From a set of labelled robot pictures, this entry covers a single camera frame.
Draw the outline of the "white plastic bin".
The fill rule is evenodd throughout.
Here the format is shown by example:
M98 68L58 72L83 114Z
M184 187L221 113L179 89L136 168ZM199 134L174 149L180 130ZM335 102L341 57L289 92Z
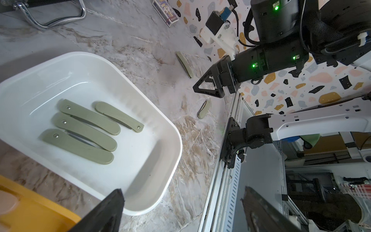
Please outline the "white plastic bin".
M108 60L71 52L1 83L1 139L123 212L150 212L182 154L175 125Z

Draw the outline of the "long pink sheathed knife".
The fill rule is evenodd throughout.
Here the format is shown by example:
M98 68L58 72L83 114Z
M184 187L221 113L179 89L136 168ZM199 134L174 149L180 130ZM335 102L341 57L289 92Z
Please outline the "long pink sheathed knife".
M19 205L19 199L11 193L1 190L0 214L5 215L14 211Z

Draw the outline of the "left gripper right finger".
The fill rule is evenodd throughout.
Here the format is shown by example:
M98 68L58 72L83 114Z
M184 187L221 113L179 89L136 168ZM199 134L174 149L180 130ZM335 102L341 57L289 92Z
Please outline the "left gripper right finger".
M301 229L284 217L253 188L246 186L241 199L249 231L300 232Z

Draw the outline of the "green knife near arm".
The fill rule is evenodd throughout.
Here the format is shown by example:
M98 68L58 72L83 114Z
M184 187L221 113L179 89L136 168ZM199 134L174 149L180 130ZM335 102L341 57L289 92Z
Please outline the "green knife near arm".
M203 103L203 105L201 106L200 110L198 111L198 113L197 113L197 117L198 117L199 119L203 119L203 118L205 118L206 115L208 114L208 112L209 112L211 106L212 106L212 102L211 102L211 100L210 100L210 99L207 99L207 100Z

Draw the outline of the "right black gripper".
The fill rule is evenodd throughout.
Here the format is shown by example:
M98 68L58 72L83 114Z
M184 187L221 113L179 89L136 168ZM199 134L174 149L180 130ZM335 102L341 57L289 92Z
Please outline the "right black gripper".
M297 37L288 37L274 43L258 45L235 56L220 59L193 86L195 93L223 98L223 87L230 93L236 92L236 85L246 81L256 81L263 76L286 68L301 72L309 59L307 52Z

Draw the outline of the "yellow plastic bin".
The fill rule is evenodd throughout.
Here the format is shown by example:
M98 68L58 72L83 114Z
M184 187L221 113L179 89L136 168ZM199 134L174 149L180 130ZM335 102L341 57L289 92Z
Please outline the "yellow plastic bin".
M3 176L1 190L19 199L14 211L1 215L2 232L67 232L81 220L77 214Z

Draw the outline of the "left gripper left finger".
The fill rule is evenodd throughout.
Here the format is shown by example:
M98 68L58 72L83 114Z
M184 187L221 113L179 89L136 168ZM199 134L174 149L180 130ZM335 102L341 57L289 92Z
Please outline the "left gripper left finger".
M125 199L121 189L115 189L69 232L118 232Z

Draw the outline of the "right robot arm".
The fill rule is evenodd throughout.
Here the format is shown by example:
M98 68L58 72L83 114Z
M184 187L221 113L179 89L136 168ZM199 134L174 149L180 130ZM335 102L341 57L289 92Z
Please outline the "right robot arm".
M245 127L230 119L221 158L234 166L244 148L300 138L310 149L322 134L370 132L371 3L370 1L252 1L239 30L227 17L235 4L213 11L203 39L217 43L226 55L199 79L193 89L223 98L250 82L266 100Z

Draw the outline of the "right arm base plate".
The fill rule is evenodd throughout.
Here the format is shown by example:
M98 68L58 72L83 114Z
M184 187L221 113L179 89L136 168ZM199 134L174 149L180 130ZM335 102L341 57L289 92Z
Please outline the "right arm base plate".
M237 152L245 144L246 129L240 128L238 122L233 117L230 117L220 152L220 159L223 160L228 169L234 168Z

